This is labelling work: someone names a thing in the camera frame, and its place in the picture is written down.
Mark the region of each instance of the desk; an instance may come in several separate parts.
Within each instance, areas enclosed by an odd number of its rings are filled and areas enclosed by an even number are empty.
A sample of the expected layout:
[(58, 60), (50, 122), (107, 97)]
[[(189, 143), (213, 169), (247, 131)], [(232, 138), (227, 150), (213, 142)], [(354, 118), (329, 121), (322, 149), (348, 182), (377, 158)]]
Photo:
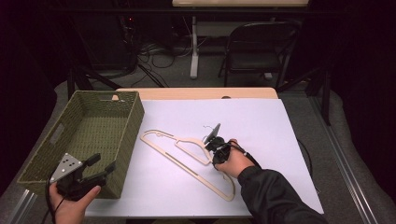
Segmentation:
[[(309, 0), (173, 0), (174, 7), (307, 7)], [(234, 26), (226, 29), (230, 33)], [(197, 20), (192, 17), (192, 58), (190, 78), (198, 77)]]
[[(285, 139), (290, 139), (287, 135), (294, 137), (291, 141), (292, 146), (286, 145), (281, 146), (287, 140), (278, 143), (274, 141), (279, 148), (274, 148), (274, 150), (279, 150), (285, 148), (283, 153), (287, 153), (287, 157), (292, 158), (293, 164), (285, 166), (288, 171), (279, 171), (285, 174), (287, 178), (295, 178), (294, 175), (290, 175), (294, 170), (295, 164), (303, 170), (296, 174), (298, 178), (295, 181), (291, 181), (292, 185), (296, 188), (296, 191), (302, 195), (303, 200), (308, 200), (309, 197), (314, 198), (313, 203), (308, 203), (315, 207), (317, 211), (323, 212), (321, 205), (318, 201), (318, 195), (315, 192), (315, 188), (310, 182), (310, 177), (307, 172), (304, 159), (302, 158), (301, 151), (298, 148), (298, 144), (295, 140), (294, 133), (290, 126), (289, 119), (287, 117), (286, 111), (280, 100), (277, 99), (276, 92), (274, 89), (270, 88), (180, 88), (180, 89), (119, 89), (119, 91), (139, 91), (141, 99), (146, 110), (145, 117), (142, 122), (140, 129), (140, 134), (143, 131), (150, 129), (158, 129), (161, 131), (168, 132), (177, 136), (183, 137), (196, 137), (200, 139), (202, 133), (196, 134), (196, 130), (204, 130), (203, 133), (210, 131), (203, 125), (197, 125), (200, 119), (205, 118), (213, 119), (210, 122), (220, 122), (221, 128), (219, 130), (219, 135), (224, 138), (230, 138), (230, 135), (226, 134), (227, 130), (236, 130), (230, 128), (230, 125), (240, 125), (241, 123), (253, 122), (260, 127), (263, 127), (263, 123), (266, 123), (269, 127), (269, 123), (272, 118), (276, 120), (281, 119), (281, 123), (286, 123), (288, 128), (283, 129), (283, 124), (277, 124), (276, 128), (273, 130), (268, 130), (270, 133), (260, 133), (266, 135), (258, 139), (254, 136), (256, 133), (243, 132), (238, 134), (237, 138), (241, 141), (244, 139), (243, 146), (250, 148), (249, 152), (253, 156), (258, 157), (258, 162), (265, 164), (263, 167), (271, 165), (270, 161), (262, 161), (262, 159), (271, 160), (271, 153), (265, 150), (253, 150), (253, 144), (258, 146), (263, 146), (264, 143), (261, 142), (262, 139), (269, 139), (273, 141), (274, 135), (279, 136), (282, 134)], [(257, 106), (257, 104), (252, 104), (251, 106), (241, 105), (241, 111), (244, 114), (236, 113), (235, 107), (223, 106), (223, 104), (228, 105), (231, 100), (217, 100), (223, 96), (230, 96), (232, 98), (250, 98), (250, 99), (235, 99), (235, 101), (250, 101), (250, 100), (260, 100), (251, 98), (266, 98), (270, 105), (282, 105), (279, 110), (272, 111), (268, 117), (263, 116), (261, 120), (252, 120), (251, 116), (248, 114), (254, 112), (259, 114), (267, 113), (272, 110), (262, 110)], [(182, 107), (177, 107), (176, 99), (186, 100), (183, 101)], [(199, 99), (208, 99), (208, 101), (213, 101), (210, 99), (216, 99), (217, 105), (207, 107), (210, 103)], [(160, 107), (152, 107), (152, 103), (160, 103)], [(195, 116), (191, 112), (191, 109), (199, 109), (199, 116)], [(160, 119), (161, 122), (154, 122), (154, 120)], [(183, 132), (175, 132), (177, 130), (176, 126), (183, 126)], [(285, 154), (277, 155), (278, 157), (284, 157)], [(278, 164), (284, 164), (283, 161), (277, 161)], [(218, 181), (223, 183), (222, 177), (208, 165), (205, 167), (210, 173), (219, 177)], [(304, 184), (302, 179), (308, 180), (308, 185)], [(246, 209), (245, 204), (239, 194), (240, 186), (236, 183), (236, 193), (235, 198), (231, 202), (226, 202), (221, 199), (217, 194), (213, 193), (206, 186), (202, 185), (200, 182), (192, 178), (186, 172), (181, 170), (179, 167), (175, 166), (168, 159), (163, 157), (154, 149), (146, 146), (140, 140), (136, 141), (134, 146), (133, 156), (131, 158), (130, 168), (128, 170), (128, 175), (124, 184), (124, 191), (122, 193), (121, 199), (119, 200), (104, 200), (97, 199), (92, 202), (92, 204), (87, 208), (87, 217), (129, 217), (129, 218), (176, 218), (176, 217), (250, 217), (250, 213)], [(306, 192), (310, 192), (310, 196), (305, 197)]]

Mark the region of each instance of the black chair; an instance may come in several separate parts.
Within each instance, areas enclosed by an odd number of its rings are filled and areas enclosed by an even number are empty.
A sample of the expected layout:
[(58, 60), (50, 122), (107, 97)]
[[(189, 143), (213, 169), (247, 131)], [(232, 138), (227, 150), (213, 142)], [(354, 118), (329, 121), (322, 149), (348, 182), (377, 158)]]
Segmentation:
[(294, 21), (253, 22), (235, 28), (229, 36), (225, 58), (219, 70), (225, 69), (224, 87), (229, 73), (278, 73), (276, 86), (283, 82), (285, 68), (300, 24)]

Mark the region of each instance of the human hand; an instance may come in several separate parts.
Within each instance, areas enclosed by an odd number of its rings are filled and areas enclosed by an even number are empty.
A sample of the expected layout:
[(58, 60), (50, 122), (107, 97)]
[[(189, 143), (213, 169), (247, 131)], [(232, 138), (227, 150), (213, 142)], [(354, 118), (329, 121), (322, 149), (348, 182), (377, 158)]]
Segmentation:
[(77, 224), (82, 223), (85, 216), (85, 209), (98, 195), (101, 187), (96, 186), (91, 189), (83, 198), (77, 202), (63, 200), (64, 196), (58, 193), (56, 183), (49, 186), (49, 196), (52, 208), (55, 212), (57, 224)]
[[(231, 139), (231, 144), (236, 146), (236, 139)], [(241, 151), (231, 147), (230, 156), (224, 163), (216, 164), (216, 169), (237, 178), (245, 168), (254, 166), (254, 163), (248, 159)]]

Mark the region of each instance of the woven basket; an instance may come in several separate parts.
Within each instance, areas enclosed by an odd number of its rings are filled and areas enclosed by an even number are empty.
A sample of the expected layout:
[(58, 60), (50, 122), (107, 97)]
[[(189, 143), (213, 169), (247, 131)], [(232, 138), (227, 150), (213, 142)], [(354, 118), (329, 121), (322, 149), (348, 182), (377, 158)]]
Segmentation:
[(102, 159), (83, 176), (98, 174), (114, 161), (116, 170), (97, 198), (118, 199), (144, 113), (137, 91), (76, 91), (18, 183), (44, 195), (47, 179), (64, 153), (80, 161), (100, 153)]

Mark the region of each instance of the black sleeve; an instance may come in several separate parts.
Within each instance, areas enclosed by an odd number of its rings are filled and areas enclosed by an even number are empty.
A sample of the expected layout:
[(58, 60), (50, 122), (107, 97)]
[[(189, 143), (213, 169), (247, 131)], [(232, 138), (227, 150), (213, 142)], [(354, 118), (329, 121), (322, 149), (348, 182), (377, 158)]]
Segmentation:
[(261, 224), (328, 223), (303, 203), (288, 180), (277, 171), (251, 166), (238, 176), (238, 181), (247, 209)]

